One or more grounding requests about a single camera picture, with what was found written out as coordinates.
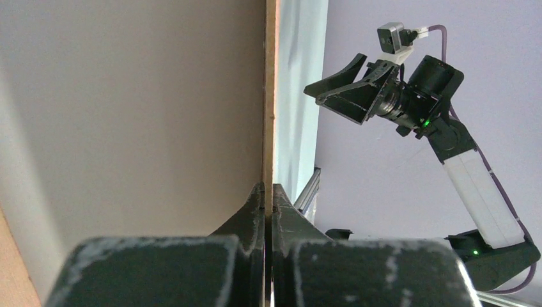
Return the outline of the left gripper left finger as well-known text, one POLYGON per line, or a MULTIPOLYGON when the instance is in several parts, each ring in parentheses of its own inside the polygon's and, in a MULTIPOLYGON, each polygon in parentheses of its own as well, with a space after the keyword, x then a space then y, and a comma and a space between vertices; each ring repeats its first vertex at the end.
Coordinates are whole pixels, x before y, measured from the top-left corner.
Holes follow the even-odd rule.
POLYGON ((263 306, 265 188, 204 237, 93 237, 70 253, 47 306, 263 306))

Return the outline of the brown backing board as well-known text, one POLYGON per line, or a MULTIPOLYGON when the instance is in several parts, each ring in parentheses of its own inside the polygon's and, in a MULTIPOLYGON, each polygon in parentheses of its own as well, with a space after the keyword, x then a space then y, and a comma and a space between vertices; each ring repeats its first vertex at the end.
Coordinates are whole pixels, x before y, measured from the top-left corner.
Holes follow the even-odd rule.
POLYGON ((98 236, 208 235, 261 180, 264 1, 2 1, 1 207, 44 303, 98 236))

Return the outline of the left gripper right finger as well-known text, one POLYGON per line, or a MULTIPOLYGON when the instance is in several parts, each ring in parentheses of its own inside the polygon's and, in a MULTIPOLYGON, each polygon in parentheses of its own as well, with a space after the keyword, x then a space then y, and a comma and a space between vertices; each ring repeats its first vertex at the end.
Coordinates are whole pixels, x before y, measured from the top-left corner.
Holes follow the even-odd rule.
POLYGON ((276 306, 479 306, 465 266, 434 239, 334 240, 273 186, 276 306))

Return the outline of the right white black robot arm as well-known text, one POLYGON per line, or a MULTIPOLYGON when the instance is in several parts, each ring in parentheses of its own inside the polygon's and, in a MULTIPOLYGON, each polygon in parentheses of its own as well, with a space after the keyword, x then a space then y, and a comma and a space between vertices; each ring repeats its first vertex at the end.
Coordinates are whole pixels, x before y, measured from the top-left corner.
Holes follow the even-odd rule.
POLYGON ((523 271, 528 273, 525 283, 530 283, 541 253, 474 138, 450 114, 463 73, 429 55, 409 79, 403 65, 385 59, 368 63, 358 78, 364 65, 365 55, 358 54, 339 72, 308 84, 304 93, 354 123, 378 116, 394 123, 400 136, 414 133, 427 139, 476 226, 447 238, 475 289, 495 295, 520 291, 523 285, 508 290, 502 286, 523 271))

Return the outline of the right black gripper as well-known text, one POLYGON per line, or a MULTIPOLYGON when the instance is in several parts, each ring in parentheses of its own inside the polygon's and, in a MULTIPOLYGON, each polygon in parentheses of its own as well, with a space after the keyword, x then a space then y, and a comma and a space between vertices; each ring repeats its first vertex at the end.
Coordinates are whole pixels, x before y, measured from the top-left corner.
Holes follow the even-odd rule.
POLYGON ((359 125, 379 116, 400 127, 422 127, 428 120, 423 96, 405 81, 404 64, 378 59, 367 64, 366 76, 352 83, 367 56, 358 53, 339 72, 308 84, 304 94, 316 104, 359 125))

